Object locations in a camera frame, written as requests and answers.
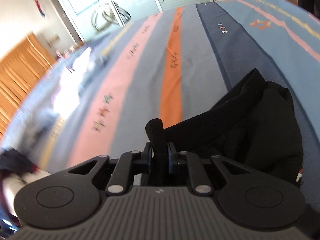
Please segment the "black trousers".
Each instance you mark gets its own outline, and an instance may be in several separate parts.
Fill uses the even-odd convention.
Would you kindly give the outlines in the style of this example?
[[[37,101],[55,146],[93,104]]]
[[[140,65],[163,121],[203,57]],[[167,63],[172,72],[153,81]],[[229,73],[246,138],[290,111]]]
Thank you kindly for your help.
[[[302,136],[290,91],[251,70],[210,110],[164,128],[161,119],[145,127],[156,153],[168,143],[207,159],[214,154],[300,185]]]

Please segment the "striped star bedsheet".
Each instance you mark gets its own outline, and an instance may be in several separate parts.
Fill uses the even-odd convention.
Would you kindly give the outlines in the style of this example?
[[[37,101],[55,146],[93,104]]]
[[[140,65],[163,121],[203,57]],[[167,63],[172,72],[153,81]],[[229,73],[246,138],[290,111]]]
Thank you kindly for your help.
[[[300,185],[214,154],[213,187],[190,191],[169,173],[168,146],[150,172],[107,196],[115,163],[143,151],[145,127],[210,110],[256,69],[287,88],[303,144]],[[15,114],[15,149],[49,176],[6,204],[1,239],[319,239],[319,20],[284,0],[178,7],[130,23],[60,60]]]

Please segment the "dark navy garment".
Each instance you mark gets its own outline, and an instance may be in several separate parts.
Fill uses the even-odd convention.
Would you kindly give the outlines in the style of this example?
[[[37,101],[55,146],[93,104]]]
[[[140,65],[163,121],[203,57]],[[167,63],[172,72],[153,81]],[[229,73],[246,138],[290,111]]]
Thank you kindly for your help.
[[[37,166],[34,163],[13,148],[1,154],[1,173],[22,175],[33,173],[36,169]]]

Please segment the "wooden headboard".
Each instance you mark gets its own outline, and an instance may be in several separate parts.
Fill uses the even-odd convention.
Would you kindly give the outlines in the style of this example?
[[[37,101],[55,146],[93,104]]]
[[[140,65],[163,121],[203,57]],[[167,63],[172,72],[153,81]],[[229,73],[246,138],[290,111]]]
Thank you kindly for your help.
[[[25,98],[55,61],[34,33],[1,59],[1,139]]]

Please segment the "grey sweatpants with drawstring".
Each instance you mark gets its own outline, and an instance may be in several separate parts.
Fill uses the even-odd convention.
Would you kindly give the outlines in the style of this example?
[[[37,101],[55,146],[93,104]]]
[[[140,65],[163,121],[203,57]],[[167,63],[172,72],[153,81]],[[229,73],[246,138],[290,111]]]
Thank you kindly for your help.
[[[24,173],[20,176],[16,174],[10,174],[3,180],[3,191],[6,204],[11,214],[16,215],[14,209],[14,199],[18,191],[25,185],[30,184],[36,180],[49,176],[50,173],[44,170],[37,169],[33,173]]]

